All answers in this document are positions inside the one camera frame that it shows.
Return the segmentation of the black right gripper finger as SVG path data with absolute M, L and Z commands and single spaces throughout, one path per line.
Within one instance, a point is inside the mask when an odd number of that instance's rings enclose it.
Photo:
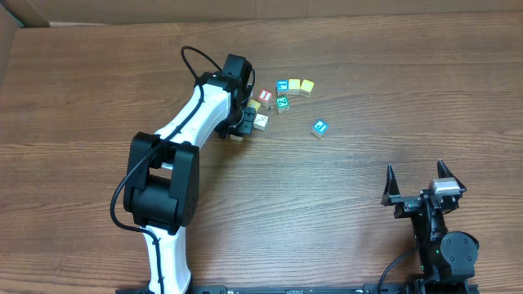
M 453 178 L 456 181 L 456 183 L 458 184 L 461 191 L 466 190 L 466 186 L 450 171 L 450 169 L 446 166 L 446 164 L 441 159 L 438 160 L 436 167 L 437 167 L 437 172 L 438 172 L 438 176 L 440 179 L 441 178 Z
M 385 198 L 395 198 L 400 196 L 396 176 L 394 174 L 393 167 L 391 164 L 387 166 L 387 178 L 383 196 Z

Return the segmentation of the yellow K block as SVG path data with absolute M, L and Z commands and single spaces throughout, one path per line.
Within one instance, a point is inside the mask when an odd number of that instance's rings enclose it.
M 238 140 L 238 141 L 242 141 L 244 139 L 242 136 L 235 136 L 235 135 L 230 135 L 230 138 L 232 140 Z

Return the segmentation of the plain white wooden block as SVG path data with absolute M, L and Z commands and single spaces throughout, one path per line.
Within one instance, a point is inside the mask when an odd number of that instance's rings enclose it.
M 253 126 L 261 131 L 265 131 L 268 127 L 269 117 L 263 114 L 256 114 Z

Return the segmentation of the green N block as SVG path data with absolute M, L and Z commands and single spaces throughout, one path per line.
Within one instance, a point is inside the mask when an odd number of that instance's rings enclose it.
M 287 96 L 280 96 L 275 101 L 276 110 L 279 114 L 286 113 L 290 110 L 290 103 Z

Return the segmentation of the blue P block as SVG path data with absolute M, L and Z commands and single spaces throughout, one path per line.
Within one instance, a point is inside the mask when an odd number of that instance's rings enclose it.
M 325 121 L 319 119 L 319 120 L 318 120 L 318 121 L 313 125 L 313 127 L 312 127 L 312 133 L 313 133 L 317 138 L 321 139 L 321 138 L 324 136 L 325 132 L 326 132 L 328 129 L 329 129 L 329 125 L 328 125 Z

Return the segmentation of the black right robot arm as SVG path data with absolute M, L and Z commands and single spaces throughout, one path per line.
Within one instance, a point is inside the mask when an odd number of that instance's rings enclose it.
M 384 289 L 387 274 L 404 258 L 419 254 L 421 274 L 412 274 L 398 287 L 399 293 L 477 293 L 478 287 L 467 280 L 475 276 L 479 241 L 462 231 L 450 232 L 445 215 L 459 208 L 458 201 L 467 191 L 443 161 L 437 163 L 438 177 L 417 196 L 401 196 L 392 165 L 387 166 L 383 206 L 393 206 L 396 219 L 409 218 L 416 247 L 386 267 L 377 284 Z

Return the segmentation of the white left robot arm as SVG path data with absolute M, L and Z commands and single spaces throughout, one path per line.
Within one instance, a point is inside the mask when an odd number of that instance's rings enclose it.
M 199 201 L 200 150 L 214 132 L 236 139 L 252 133 L 254 83 L 252 64 L 230 54 L 216 71 L 195 78 L 192 97 L 170 123 L 133 137 L 110 216 L 119 228 L 145 237 L 150 281 L 142 293 L 190 290 L 186 228 Z

